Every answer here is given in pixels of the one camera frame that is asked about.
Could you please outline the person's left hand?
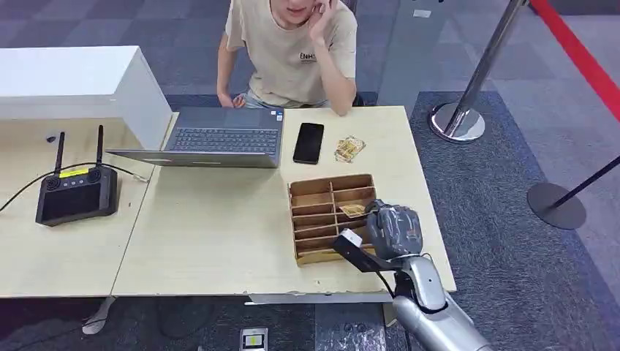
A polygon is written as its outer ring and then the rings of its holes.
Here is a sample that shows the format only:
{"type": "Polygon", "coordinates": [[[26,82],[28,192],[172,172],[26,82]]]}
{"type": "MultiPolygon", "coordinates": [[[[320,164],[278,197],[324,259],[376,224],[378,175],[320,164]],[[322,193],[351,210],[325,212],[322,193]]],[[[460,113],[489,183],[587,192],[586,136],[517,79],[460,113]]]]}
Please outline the person's left hand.
{"type": "Polygon", "coordinates": [[[316,45],[325,44],[325,29],[336,13],[337,1],[315,1],[308,19],[309,37],[316,45]]]}

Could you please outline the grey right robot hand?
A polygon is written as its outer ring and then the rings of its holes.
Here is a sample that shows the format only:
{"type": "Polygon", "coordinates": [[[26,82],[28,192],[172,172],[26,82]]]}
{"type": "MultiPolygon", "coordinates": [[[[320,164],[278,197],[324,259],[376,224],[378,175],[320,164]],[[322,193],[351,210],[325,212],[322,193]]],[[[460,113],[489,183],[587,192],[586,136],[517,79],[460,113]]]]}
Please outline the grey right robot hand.
{"type": "Polygon", "coordinates": [[[416,211],[376,199],[366,206],[366,213],[370,240],[379,258],[391,260],[422,252],[423,235],[416,211]]]}

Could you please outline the person's right hand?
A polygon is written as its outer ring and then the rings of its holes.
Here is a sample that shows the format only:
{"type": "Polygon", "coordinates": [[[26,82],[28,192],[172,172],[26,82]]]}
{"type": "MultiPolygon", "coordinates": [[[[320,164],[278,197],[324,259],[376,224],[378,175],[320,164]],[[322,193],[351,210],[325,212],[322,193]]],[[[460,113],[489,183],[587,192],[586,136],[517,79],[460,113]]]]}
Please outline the person's right hand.
{"type": "Polygon", "coordinates": [[[246,104],[244,94],[237,94],[236,96],[232,97],[232,95],[227,92],[219,91],[217,93],[217,97],[222,107],[241,108],[244,107],[246,104]]]}

